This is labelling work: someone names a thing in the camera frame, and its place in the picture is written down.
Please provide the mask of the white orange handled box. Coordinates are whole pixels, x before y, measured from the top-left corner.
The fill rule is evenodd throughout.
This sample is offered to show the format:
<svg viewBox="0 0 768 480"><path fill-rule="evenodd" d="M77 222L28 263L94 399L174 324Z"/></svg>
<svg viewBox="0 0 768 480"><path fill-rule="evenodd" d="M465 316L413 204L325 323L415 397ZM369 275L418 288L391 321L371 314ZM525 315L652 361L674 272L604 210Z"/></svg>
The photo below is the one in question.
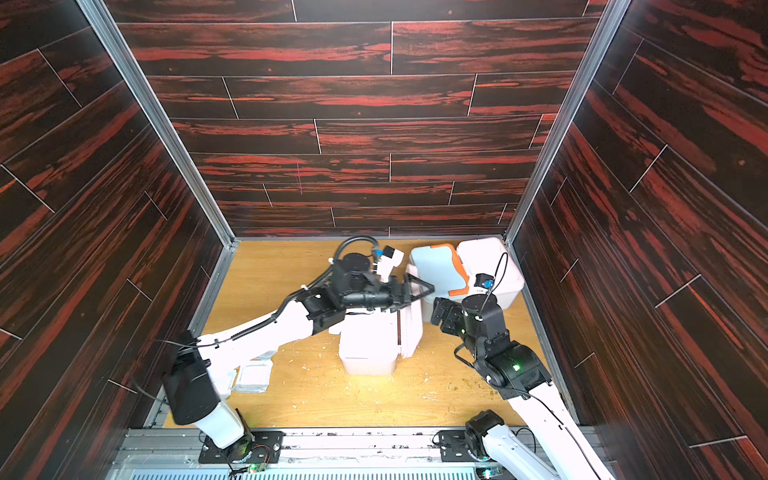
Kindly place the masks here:
<svg viewBox="0 0 768 480"><path fill-rule="evenodd" d="M409 258L417 270L417 277L434 286L434 292L421 300L424 323L430 322L437 298L457 301L469 294L469 276L453 245L416 247Z"/></svg>

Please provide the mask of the pink medicine chest box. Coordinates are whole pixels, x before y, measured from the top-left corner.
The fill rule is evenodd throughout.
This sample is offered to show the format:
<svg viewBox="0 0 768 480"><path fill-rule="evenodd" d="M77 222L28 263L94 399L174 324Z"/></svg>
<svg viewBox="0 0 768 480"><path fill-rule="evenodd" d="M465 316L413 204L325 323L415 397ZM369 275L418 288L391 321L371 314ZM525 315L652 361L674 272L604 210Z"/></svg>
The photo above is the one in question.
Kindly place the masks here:
<svg viewBox="0 0 768 480"><path fill-rule="evenodd" d="M332 326L339 335L339 358L351 376L389 376L399 358L414 355L423 336L422 303L412 302L397 312L353 312Z"/></svg>

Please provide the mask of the white pink first aid box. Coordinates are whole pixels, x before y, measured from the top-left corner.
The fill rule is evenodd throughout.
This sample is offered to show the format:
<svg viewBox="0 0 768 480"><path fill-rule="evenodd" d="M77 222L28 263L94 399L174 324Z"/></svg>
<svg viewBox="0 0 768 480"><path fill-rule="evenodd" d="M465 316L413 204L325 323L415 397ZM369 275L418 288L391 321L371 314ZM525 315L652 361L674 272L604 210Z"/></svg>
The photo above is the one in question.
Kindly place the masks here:
<svg viewBox="0 0 768 480"><path fill-rule="evenodd" d="M498 304L503 310L510 308L523 289L524 278L503 242L495 237L467 240L458 245L457 253L469 276L468 295L486 293L486 288L475 283L480 274L491 275L498 281L493 292Z"/></svg>

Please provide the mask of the gauze packet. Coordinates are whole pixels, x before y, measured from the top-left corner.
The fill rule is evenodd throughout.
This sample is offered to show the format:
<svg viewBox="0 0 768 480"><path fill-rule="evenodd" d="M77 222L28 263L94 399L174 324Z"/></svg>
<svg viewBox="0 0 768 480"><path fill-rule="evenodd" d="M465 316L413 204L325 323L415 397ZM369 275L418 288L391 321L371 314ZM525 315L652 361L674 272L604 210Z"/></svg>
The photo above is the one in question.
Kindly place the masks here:
<svg viewBox="0 0 768 480"><path fill-rule="evenodd" d="M239 393L261 394L269 388L273 362L252 360L239 367L233 389Z"/></svg>

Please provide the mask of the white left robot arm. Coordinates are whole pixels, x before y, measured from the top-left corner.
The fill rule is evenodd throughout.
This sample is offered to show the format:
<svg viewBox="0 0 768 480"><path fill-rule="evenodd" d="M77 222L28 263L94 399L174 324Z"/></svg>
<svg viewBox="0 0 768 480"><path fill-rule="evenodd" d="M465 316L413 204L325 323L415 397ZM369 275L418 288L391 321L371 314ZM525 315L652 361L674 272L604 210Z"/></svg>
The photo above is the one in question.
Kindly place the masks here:
<svg viewBox="0 0 768 480"><path fill-rule="evenodd" d="M221 450L251 444L250 428L218 393L215 380L284 344L323 332L350 313L370 317L415 307L435 288L411 273L397 279L392 271L402 261L402 251L381 247L371 236L353 236L339 245L323 273L273 312L202 337L184 332L162 375L174 421L196 426Z"/></svg>

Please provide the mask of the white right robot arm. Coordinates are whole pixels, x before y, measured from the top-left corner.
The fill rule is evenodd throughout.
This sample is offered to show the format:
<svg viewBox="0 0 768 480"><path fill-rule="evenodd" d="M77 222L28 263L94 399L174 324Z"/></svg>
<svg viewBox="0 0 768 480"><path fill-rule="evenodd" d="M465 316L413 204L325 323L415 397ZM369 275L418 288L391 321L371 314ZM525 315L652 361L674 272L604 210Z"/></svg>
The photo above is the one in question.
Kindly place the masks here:
<svg viewBox="0 0 768 480"><path fill-rule="evenodd" d="M474 294L460 302L437 298L430 322L461 339L459 347L472 356L462 362L524 420L549 461L523 444L491 410L465 424L471 456L499 464L516 479L613 477L568 412L542 361L532 349L511 339L494 294Z"/></svg>

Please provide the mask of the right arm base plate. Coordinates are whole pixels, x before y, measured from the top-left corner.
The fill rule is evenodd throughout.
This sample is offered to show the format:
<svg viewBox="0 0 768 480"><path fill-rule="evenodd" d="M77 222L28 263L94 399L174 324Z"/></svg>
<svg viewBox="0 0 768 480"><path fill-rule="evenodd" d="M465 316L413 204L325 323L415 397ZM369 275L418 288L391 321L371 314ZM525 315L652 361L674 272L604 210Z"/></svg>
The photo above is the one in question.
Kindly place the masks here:
<svg viewBox="0 0 768 480"><path fill-rule="evenodd" d="M443 463L478 462L469 449L463 429L438 430L431 439Z"/></svg>

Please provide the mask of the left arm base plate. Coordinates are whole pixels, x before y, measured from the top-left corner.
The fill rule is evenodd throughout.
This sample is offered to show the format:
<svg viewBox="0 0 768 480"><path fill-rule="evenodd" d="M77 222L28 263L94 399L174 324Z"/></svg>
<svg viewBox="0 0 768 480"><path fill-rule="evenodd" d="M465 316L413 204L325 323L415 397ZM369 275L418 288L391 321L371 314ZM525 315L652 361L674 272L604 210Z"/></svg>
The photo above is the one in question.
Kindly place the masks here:
<svg viewBox="0 0 768 480"><path fill-rule="evenodd" d="M203 465L274 464L280 459L285 433L279 430L252 430L249 436L226 448L205 437L198 462Z"/></svg>

